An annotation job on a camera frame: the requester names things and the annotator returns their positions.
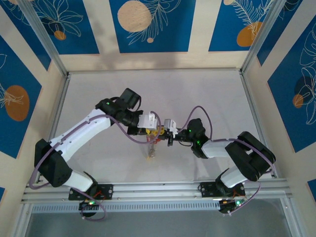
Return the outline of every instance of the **enclosure wall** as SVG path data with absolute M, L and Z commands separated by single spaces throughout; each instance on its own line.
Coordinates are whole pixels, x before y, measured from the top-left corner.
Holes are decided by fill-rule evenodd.
M 23 31 L 33 34 L 29 26 Z M 64 81 L 40 45 L 32 50 L 0 7 L 0 236 L 13 226 L 34 168 L 35 143 L 48 137 Z
M 12 1 L 1 1 L 6 2 L 7 14 L 16 18 L 15 24 L 23 24 Z M 272 2 L 34 0 L 29 4 L 66 69 L 73 72 L 240 68 Z
M 315 13 L 314 0 L 285 5 L 244 74 L 280 176 L 288 179 L 308 236 L 316 231 Z

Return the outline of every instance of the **aluminum frame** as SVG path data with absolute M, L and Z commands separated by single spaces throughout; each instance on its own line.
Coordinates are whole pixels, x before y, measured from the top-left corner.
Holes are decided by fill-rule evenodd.
M 256 110 L 251 91 L 249 90 L 247 79 L 244 78 L 244 71 L 247 66 L 256 55 L 268 32 L 270 31 L 275 19 L 277 18 L 278 12 L 283 7 L 286 0 L 275 1 L 268 13 L 264 27 L 260 30 L 258 37 L 255 39 L 253 46 L 250 48 L 249 53 L 243 66 L 240 69 L 241 81 L 245 90 L 247 100 L 254 118 L 255 125 L 258 130 L 261 141 L 266 145 L 264 132 L 262 130 L 262 124 L 260 122 L 260 116 Z M 56 48 L 54 47 L 51 39 L 45 31 L 43 31 L 42 24 L 39 24 L 39 19 L 35 15 L 33 8 L 30 8 L 31 4 L 27 0 L 17 0 L 22 12 L 25 14 L 27 20 L 30 22 L 33 30 L 36 32 L 41 43 L 45 47 L 49 56 L 56 63 L 59 70 L 64 74 L 68 75 L 65 66 L 63 65 Z M 63 102 L 67 93 L 70 78 L 67 78 L 63 90 L 60 96 L 60 100 L 56 109 L 56 116 L 53 121 L 53 126 L 50 131 L 49 138 L 54 137 L 60 114 L 63 107 Z M 40 185 L 45 182 L 42 176 L 39 176 L 38 184 Z M 198 191 L 198 185 L 202 181 L 194 182 L 151 182 L 151 183 L 114 183 L 113 199 L 108 201 L 111 203 L 126 203 L 126 202 L 157 202 L 157 201 L 201 201 L 201 200 L 216 200 L 213 198 L 203 198 L 201 193 Z M 298 216 L 293 200 L 291 199 L 292 193 L 288 186 L 286 179 L 269 179 L 262 180 L 262 188 L 256 198 L 279 198 L 282 202 L 283 210 L 288 221 L 290 231 L 293 236 L 303 237 L 306 236 Z M 252 195 L 257 190 L 256 183 L 246 183 L 245 192 L 247 195 Z M 60 203 L 60 204 L 72 204 L 73 201 L 68 200 L 69 188 L 61 186 L 59 188 L 53 188 L 47 186 L 39 190 L 31 190 L 26 187 L 25 193 L 22 197 L 20 204 L 19 215 L 16 218 L 14 231 L 11 234 L 12 237 L 24 236 L 27 230 L 30 215 L 32 213 L 34 205 L 39 203 Z

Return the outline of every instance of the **black cable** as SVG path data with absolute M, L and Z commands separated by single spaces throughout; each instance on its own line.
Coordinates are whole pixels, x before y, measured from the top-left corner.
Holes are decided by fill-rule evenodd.
M 138 107 L 135 111 L 138 111 L 141 105 L 142 105 L 142 97 L 139 97 Z
M 117 99 L 118 99 L 118 97 L 116 96 L 116 97 L 112 97 L 110 100 L 115 101 Z
M 189 145 L 184 145 L 183 143 L 181 143 L 180 141 L 178 141 L 179 142 L 179 144 L 181 145 L 181 146 L 184 146 L 184 147 L 190 147 L 190 146 L 192 146 L 192 142 L 190 142 L 190 144 Z
M 115 101 L 115 100 L 117 100 L 118 98 L 119 98 L 119 97 L 116 96 L 116 97 L 110 98 L 110 100 Z M 138 111 L 141 105 L 142 105 L 142 97 L 139 98 L 138 107 L 137 107 L 137 109 L 136 109 L 135 111 Z

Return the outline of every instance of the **floral wall print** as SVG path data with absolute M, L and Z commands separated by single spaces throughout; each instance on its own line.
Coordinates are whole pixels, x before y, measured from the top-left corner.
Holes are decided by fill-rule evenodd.
M 316 142 L 316 16 L 268 80 L 295 152 Z
M 23 36 L 26 43 L 30 46 L 34 54 L 37 56 L 43 67 L 48 70 L 51 59 L 46 50 L 42 46 L 40 40 L 29 26 L 29 22 L 21 12 L 15 0 L 0 0 L 0 5 L 11 19 L 15 27 Z
M 195 0 L 110 0 L 121 53 L 186 52 Z
M 287 0 L 262 44 L 257 58 L 262 66 L 303 0 Z
M 248 50 L 274 0 L 222 0 L 209 51 Z
M 15 0 L 1 1 L 12 17 L 29 25 Z M 60 54 L 99 54 L 82 0 L 29 1 Z
M 41 85 L 0 37 L 0 151 L 17 158 Z

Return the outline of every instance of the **metal extrusion bar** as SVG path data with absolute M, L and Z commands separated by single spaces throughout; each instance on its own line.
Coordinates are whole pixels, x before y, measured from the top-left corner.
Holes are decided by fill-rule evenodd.
M 32 27 L 33 31 L 35 32 L 40 42 L 42 43 L 43 47 L 45 48 L 46 52 L 50 56 L 50 58 L 55 62 L 59 71 L 64 76 L 66 76 L 67 75 L 66 67 L 61 61 L 58 51 L 55 45 L 53 44 L 53 41 L 49 37 L 43 24 L 41 23 L 32 4 L 28 0 L 16 0 L 16 1 L 22 13 L 24 14 L 25 18 L 28 20 L 30 26 Z
M 10 237 L 25 236 L 30 221 L 33 204 L 21 204 Z
M 58 105 L 57 105 L 56 112 L 55 112 L 55 118 L 54 118 L 53 125 L 52 125 L 50 133 L 49 133 L 48 140 L 51 140 L 56 135 L 56 130 L 57 130 L 59 118 L 60 118 L 60 115 L 61 115 L 61 111 L 63 109 L 63 105 L 64 105 L 64 102 L 65 102 L 65 98 L 66 98 L 69 82 L 70 82 L 70 76 L 67 76 L 67 78 L 66 78 L 66 80 L 64 82 L 64 85 L 63 85 L 63 89 L 62 89 L 61 94 L 60 94 L 60 99 L 58 101 Z
M 144 212 L 144 211 L 195 211 L 219 210 L 219 201 L 194 200 L 194 201 L 150 201 L 144 202 L 111 202 L 102 204 L 107 212 Z M 101 208 L 85 212 L 103 212 Z M 32 213 L 78 213 L 78 203 L 47 203 L 34 204 Z
M 198 191 L 200 182 L 181 184 L 114 184 L 113 198 L 107 202 L 205 199 L 202 198 L 201 193 Z M 266 179 L 260 182 L 261 190 L 256 198 L 283 198 L 292 196 L 286 179 Z M 247 182 L 244 186 L 246 195 L 252 195 L 258 189 L 257 183 Z M 71 202 L 68 200 L 69 189 L 63 186 L 54 189 L 47 186 L 39 190 L 32 190 L 27 187 L 22 197 L 22 203 Z M 220 197 L 207 199 L 217 200 Z
M 255 106 L 253 100 L 252 100 L 252 96 L 251 96 L 251 93 L 250 93 L 250 90 L 249 90 L 248 83 L 246 82 L 246 80 L 245 80 L 244 76 L 242 75 L 242 73 L 240 73 L 240 79 L 241 79 L 241 83 L 242 83 L 243 89 L 244 89 L 245 94 L 246 94 L 246 98 L 247 98 L 247 101 L 248 101 L 248 104 L 249 104 L 249 107 L 250 107 L 250 111 L 251 111 L 253 120 L 254 120 L 256 128 L 257 128 L 259 139 L 260 139 L 260 141 L 262 142 L 263 145 L 268 147 L 266 139 L 265 139 L 265 136 L 264 136 L 264 133 L 262 131 L 262 124 L 261 124 L 260 119 L 258 117 L 258 111 L 256 109 L 256 106 Z
M 246 59 L 241 66 L 242 73 L 244 73 L 247 70 L 247 67 L 249 66 L 250 62 L 252 62 L 252 60 L 257 56 L 257 53 L 259 52 L 263 42 L 265 41 L 268 33 L 270 32 L 273 24 L 278 18 L 279 13 L 282 10 L 287 0 L 273 0 L 273 1 L 274 2 L 272 3 L 272 6 L 262 24 L 262 27 L 260 28 L 257 34 L 257 37 L 253 41 L 252 46 L 250 47 L 250 50 L 246 56 Z

